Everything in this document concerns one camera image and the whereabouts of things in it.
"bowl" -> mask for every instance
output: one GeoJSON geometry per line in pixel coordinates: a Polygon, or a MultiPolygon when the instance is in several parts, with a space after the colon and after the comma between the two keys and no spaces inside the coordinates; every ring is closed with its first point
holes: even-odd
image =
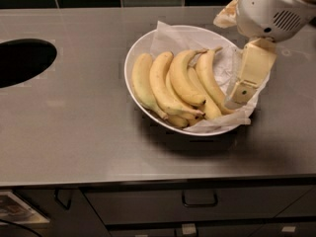
{"type": "MultiPolygon", "coordinates": [[[[189,37],[191,40],[195,40],[196,42],[200,43],[206,48],[214,48],[216,46],[230,46],[230,47],[236,47],[237,46],[232,43],[230,40],[224,38],[223,36],[214,33],[212,31],[203,29],[203,28],[198,28],[198,27],[192,27],[192,26],[173,26],[173,28],[179,32],[183,33],[186,35],[186,37],[189,37]]],[[[168,124],[166,121],[158,118],[154,113],[146,110],[143,108],[135,99],[132,88],[131,88],[131,71],[132,67],[134,64],[135,59],[139,54],[142,52],[150,52],[151,44],[154,39],[155,32],[157,30],[151,31],[147,33],[146,35],[142,36],[139,40],[136,41],[136,43],[130,48],[125,64],[124,64],[124,77],[125,77],[125,83],[127,86],[127,89],[129,91],[130,96],[132,99],[136,102],[136,104],[142,109],[143,112],[145,112],[151,119],[156,121],[157,123],[167,127],[170,130],[176,131],[178,133],[182,134],[187,134],[187,135],[192,135],[192,136],[212,136],[212,135],[217,135],[221,134],[227,131],[230,131],[234,128],[236,128],[239,125],[226,125],[226,126],[220,126],[216,130],[210,131],[210,132],[192,132],[192,131],[187,131],[183,130],[180,128],[176,128],[168,124]]],[[[231,54],[228,52],[223,53],[222,58],[226,59],[232,59],[231,54]]]]}

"bunch of bananas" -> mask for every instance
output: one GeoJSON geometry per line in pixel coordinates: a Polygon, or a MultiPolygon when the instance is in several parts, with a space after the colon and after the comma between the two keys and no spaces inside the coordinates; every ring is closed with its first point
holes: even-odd
{"type": "Polygon", "coordinates": [[[225,95],[213,75],[215,49],[171,51],[155,59],[141,53],[135,60],[131,87],[135,99],[147,110],[177,128],[202,119],[215,119],[233,111],[224,107],[225,95]],[[194,67],[191,61],[199,55],[194,67]]]}

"banana stem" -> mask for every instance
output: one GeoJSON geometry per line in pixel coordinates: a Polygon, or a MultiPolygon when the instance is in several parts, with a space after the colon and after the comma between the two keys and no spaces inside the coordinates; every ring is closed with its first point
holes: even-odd
{"type": "Polygon", "coordinates": [[[203,48],[203,49],[197,50],[197,54],[199,54],[199,53],[205,53],[205,52],[208,52],[208,49],[207,49],[207,48],[203,48]]]}
{"type": "Polygon", "coordinates": [[[220,50],[222,50],[222,49],[223,49],[222,46],[217,46],[216,48],[213,49],[213,51],[214,51],[215,53],[217,53],[218,51],[220,51],[220,50]]]}

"countertop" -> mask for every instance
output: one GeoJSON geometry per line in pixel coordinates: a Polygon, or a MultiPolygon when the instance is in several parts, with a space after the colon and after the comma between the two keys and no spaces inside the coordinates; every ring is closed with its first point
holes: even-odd
{"type": "Polygon", "coordinates": [[[0,11],[1,41],[48,40],[58,51],[40,76],[0,89],[0,186],[315,176],[315,26],[278,44],[251,125],[191,137],[154,123],[129,96],[126,54],[157,21],[242,47],[236,29],[212,25],[219,9],[0,11]]]}

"sink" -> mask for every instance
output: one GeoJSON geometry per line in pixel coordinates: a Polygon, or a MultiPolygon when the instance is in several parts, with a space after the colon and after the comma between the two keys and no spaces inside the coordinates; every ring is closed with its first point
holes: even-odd
{"type": "Polygon", "coordinates": [[[0,88],[34,78],[57,56],[53,44],[42,39],[15,39],[0,43],[0,88]]]}

